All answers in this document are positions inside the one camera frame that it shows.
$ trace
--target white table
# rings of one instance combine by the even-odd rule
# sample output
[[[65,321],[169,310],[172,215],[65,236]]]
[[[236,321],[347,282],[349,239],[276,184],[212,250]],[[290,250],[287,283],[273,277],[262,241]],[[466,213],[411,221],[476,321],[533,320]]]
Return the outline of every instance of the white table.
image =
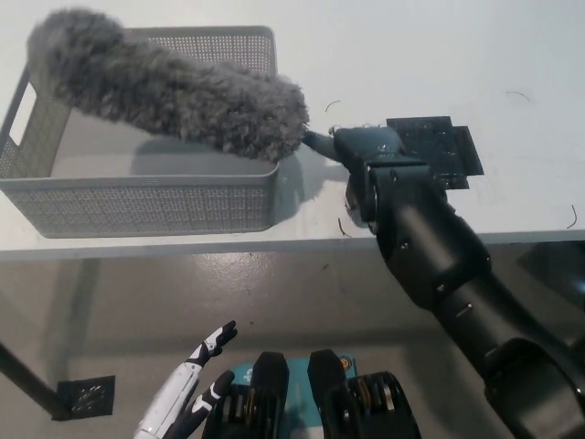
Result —
[[[49,10],[68,3],[20,0],[3,6],[2,116],[25,63],[28,32]],[[585,239],[580,0],[82,3],[128,27],[269,26],[277,38],[279,71],[303,86],[313,129],[450,115],[453,124],[469,126],[485,176],[470,177],[471,188],[451,191],[449,199],[485,242]],[[340,102],[325,113],[332,101]],[[2,195],[0,261],[373,248],[369,231],[346,215],[346,171],[308,150],[297,160],[304,194],[281,204],[296,213],[261,233],[47,240]],[[568,229],[572,207],[578,218]],[[341,233],[338,219],[351,238]]]

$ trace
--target basket handle hole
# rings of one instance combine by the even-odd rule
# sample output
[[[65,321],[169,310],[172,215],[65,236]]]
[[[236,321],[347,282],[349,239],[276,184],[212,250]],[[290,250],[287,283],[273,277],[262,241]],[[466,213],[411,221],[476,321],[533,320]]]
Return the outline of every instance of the basket handle hole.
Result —
[[[25,94],[18,106],[15,120],[12,122],[12,127],[10,128],[10,138],[18,146],[20,146],[22,139],[25,136],[28,121],[30,120],[30,114],[33,112],[36,101],[37,93],[35,92],[35,89],[33,89],[33,86],[28,84]]]

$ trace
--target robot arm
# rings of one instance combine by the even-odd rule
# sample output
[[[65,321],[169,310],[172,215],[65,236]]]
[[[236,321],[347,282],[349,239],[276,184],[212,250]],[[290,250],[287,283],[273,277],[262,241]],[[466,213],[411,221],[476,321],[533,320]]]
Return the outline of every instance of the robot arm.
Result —
[[[340,129],[333,143],[350,172],[349,207],[410,299],[435,315],[484,379],[512,434],[585,437],[585,366],[496,279],[429,167],[404,155],[386,127]]]
[[[198,384],[199,372],[238,334],[231,321],[207,337],[166,380],[154,397],[134,439],[187,439],[205,420],[213,406],[231,387],[234,374],[224,372],[209,389],[189,403]]]

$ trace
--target gray plastic basket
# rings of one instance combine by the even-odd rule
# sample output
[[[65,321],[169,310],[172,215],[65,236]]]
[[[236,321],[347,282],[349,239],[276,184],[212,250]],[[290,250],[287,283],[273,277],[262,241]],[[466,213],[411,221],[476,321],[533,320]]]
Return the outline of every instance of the gray plastic basket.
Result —
[[[145,28],[131,35],[195,59],[276,74],[267,27]],[[278,165],[86,117],[39,90],[17,145],[9,132],[27,85],[25,71],[0,131],[0,189],[43,236],[244,232],[273,224]]]

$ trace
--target white robotic hand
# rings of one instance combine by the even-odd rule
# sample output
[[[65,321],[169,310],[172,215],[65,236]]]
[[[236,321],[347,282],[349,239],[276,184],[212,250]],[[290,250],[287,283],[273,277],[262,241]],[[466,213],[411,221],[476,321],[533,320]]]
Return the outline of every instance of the white robotic hand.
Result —
[[[229,393],[234,374],[224,372],[209,389],[189,403],[199,372],[211,357],[238,334],[233,320],[207,337],[166,380],[154,397],[134,439],[187,439],[207,418],[213,406]]]

